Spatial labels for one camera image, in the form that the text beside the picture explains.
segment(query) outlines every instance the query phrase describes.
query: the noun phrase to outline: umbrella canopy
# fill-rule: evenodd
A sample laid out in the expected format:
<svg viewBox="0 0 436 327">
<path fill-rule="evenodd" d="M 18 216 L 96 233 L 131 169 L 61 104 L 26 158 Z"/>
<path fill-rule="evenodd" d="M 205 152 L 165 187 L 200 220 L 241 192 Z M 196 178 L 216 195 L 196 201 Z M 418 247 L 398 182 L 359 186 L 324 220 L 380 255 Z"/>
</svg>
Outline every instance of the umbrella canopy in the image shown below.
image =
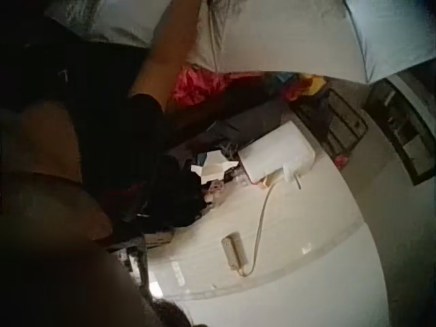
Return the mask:
<svg viewBox="0 0 436 327">
<path fill-rule="evenodd" d="M 150 44 L 169 2 L 107 0 L 86 36 Z M 51 12 L 77 29 L 65 13 Z M 420 0 L 205 1 L 191 62 L 214 72 L 304 72 L 372 83 L 435 58 L 435 30 Z"/>
</svg>

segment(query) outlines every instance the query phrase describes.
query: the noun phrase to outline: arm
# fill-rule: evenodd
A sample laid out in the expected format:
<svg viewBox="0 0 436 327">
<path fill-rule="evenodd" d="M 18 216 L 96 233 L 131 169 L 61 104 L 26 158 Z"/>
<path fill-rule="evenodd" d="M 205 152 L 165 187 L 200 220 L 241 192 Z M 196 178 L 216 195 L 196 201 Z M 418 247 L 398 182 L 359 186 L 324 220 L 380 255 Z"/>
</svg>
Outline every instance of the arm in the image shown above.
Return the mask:
<svg viewBox="0 0 436 327">
<path fill-rule="evenodd" d="M 149 94 L 164 109 L 174 81 L 195 44 L 201 0 L 173 0 L 162 30 L 133 83 L 129 96 Z"/>
</svg>

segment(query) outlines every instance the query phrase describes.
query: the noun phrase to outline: white floor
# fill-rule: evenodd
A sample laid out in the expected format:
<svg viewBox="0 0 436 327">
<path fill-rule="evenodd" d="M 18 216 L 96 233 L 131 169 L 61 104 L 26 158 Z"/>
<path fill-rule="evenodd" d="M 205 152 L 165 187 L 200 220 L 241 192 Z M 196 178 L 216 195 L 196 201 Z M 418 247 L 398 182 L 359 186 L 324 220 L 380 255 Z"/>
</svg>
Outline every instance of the white floor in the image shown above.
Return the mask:
<svg viewBox="0 0 436 327">
<path fill-rule="evenodd" d="M 360 109 L 368 87 L 333 86 Z M 342 171 L 369 225 L 384 270 L 392 325 L 418 326 L 434 295 L 435 179 L 413 186 L 394 148 L 371 118 L 368 134 Z"/>
</svg>

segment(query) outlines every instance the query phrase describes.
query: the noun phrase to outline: red fabric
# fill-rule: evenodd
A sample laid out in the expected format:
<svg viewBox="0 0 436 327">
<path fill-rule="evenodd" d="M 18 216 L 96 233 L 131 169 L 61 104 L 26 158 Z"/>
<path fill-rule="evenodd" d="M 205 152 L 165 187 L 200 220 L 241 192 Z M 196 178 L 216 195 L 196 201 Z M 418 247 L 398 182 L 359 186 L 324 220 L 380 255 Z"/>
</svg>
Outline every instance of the red fabric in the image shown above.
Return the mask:
<svg viewBox="0 0 436 327">
<path fill-rule="evenodd" d="M 220 94 L 235 79 L 259 75 L 261 73 L 218 74 L 186 65 L 177 76 L 172 99 L 179 108 L 192 106 L 212 95 Z"/>
<path fill-rule="evenodd" d="M 284 98 L 289 101 L 297 100 L 312 85 L 312 78 L 299 78 L 283 91 Z"/>
</svg>

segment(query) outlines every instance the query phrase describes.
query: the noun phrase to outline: white device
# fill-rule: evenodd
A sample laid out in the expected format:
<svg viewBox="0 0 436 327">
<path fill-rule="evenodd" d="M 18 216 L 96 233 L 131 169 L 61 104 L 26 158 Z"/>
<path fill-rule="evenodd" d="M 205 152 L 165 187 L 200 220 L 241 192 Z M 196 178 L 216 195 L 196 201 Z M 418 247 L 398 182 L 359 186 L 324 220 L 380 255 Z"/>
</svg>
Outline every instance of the white device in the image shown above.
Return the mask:
<svg viewBox="0 0 436 327">
<path fill-rule="evenodd" d="M 239 151 L 240 161 L 252 183 L 283 168 L 286 181 L 307 173 L 315 151 L 291 121 Z"/>
</svg>

